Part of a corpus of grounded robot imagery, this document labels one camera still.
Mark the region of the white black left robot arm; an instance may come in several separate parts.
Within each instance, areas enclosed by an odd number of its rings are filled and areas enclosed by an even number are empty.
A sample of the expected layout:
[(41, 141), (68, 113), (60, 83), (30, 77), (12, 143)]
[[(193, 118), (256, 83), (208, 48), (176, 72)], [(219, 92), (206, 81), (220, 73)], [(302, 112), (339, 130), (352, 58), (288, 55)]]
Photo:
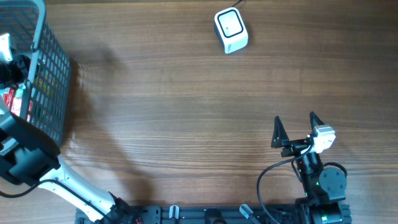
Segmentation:
[(132, 223), (130, 206), (112, 193), (90, 184), (70, 168), (58, 144), (41, 129), (15, 115), (1, 102), (1, 177), (30, 190), (47, 189), (83, 211), (94, 223)]

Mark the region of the red snack stick packet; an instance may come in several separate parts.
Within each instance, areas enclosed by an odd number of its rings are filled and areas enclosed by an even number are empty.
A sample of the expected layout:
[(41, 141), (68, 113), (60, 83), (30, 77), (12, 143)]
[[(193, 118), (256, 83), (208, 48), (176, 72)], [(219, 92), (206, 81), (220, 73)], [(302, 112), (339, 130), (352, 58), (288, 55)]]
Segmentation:
[(1, 96), (6, 106), (17, 116), (21, 112), (23, 91), (21, 88), (6, 88), (1, 90)]

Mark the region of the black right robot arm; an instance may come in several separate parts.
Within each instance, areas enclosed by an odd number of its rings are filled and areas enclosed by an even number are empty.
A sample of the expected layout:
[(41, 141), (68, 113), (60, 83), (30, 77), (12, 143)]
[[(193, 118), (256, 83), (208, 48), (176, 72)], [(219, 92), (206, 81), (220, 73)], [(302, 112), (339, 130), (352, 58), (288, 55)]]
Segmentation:
[(294, 171), (303, 185), (304, 198), (295, 201), (297, 220), (307, 224), (351, 223), (346, 199), (348, 172), (336, 162), (323, 163), (320, 154), (336, 139), (335, 130), (310, 113), (312, 132), (304, 139), (290, 140), (279, 116), (274, 120), (271, 146), (282, 157), (293, 157)]

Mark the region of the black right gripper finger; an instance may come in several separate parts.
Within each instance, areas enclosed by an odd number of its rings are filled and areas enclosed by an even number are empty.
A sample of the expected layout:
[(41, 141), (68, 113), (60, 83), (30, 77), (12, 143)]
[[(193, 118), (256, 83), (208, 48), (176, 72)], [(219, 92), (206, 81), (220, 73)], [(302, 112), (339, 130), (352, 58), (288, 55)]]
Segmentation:
[(282, 121), (279, 116), (274, 119), (274, 132), (272, 135), (271, 147), (280, 148), (289, 145), (289, 137), (284, 129)]
[(314, 128), (316, 126), (324, 125), (324, 122), (315, 114), (314, 111), (312, 111), (310, 113), (310, 124), (311, 128)]

